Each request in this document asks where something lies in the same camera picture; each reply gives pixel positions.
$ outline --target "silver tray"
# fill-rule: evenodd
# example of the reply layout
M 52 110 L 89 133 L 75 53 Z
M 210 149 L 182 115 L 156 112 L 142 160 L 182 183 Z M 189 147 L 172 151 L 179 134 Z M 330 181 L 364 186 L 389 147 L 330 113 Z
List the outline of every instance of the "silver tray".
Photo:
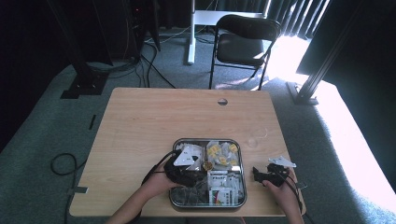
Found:
M 187 170 L 197 172 L 199 180 L 192 188 L 171 189 L 172 205 L 186 209 L 241 207 L 247 191 L 239 145 L 232 139 L 182 138 L 173 146 L 173 150 L 186 148 L 198 157 Z

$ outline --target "yellow object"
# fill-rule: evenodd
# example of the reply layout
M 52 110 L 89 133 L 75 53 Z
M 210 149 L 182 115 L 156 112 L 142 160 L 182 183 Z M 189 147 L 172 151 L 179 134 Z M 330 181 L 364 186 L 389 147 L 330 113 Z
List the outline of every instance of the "yellow object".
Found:
M 230 149 L 230 151 L 233 153 L 238 151 L 238 147 L 235 144 L 230 145 L 228 149 Z

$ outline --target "small packet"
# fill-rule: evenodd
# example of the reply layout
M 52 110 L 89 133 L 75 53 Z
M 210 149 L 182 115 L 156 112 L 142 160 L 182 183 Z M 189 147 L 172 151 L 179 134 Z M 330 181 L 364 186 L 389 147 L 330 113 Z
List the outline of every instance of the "small packet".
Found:
M 209 204 L 217 206 L 235 205 L 234 189 L 232 188 L 212 188 L 209 191 Z

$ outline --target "chair seat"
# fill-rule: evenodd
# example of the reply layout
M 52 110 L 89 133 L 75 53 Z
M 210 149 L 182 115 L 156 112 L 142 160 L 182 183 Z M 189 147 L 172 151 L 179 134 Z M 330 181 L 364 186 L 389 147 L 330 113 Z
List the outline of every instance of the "chair seat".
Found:
M 263 53 L 264 45 L 260 39 L 246 39 L 233 34 L 219 37 L 217 58 L 222 63 L 260 66 L 264 63 Z

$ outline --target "sunlight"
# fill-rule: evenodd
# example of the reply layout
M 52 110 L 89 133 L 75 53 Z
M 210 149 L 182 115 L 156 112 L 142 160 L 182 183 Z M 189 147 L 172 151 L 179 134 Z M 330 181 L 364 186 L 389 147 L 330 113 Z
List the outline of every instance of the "sunlight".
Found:
M 274 45 L 267 68 L 269 79 L 280 78 L 303 85 L 308 76 L 296 74 L 309 41 L 282 36 Z M 396 195 L 379 167 L 361 130 L 350 114 L 337 88 L 321 81 L 315 96 L 318 117 L 328 133 L 334 151 L 355 195 L 356 203 L 367 216 L 371 205 L 396 214 Z
M 279 77 L 286 80 L 288 76 L 295 75 L 308 46 L 309 41 L 299 37 L 281 36 L 271 52 L 266 71 L 268 77 L 270 79 Z
M 356 190 L 356 197 L 396 213 L 395 192 L 336 87 L 321 81 L 316 95 L 318 116 L 331 138 L 350 186 Z

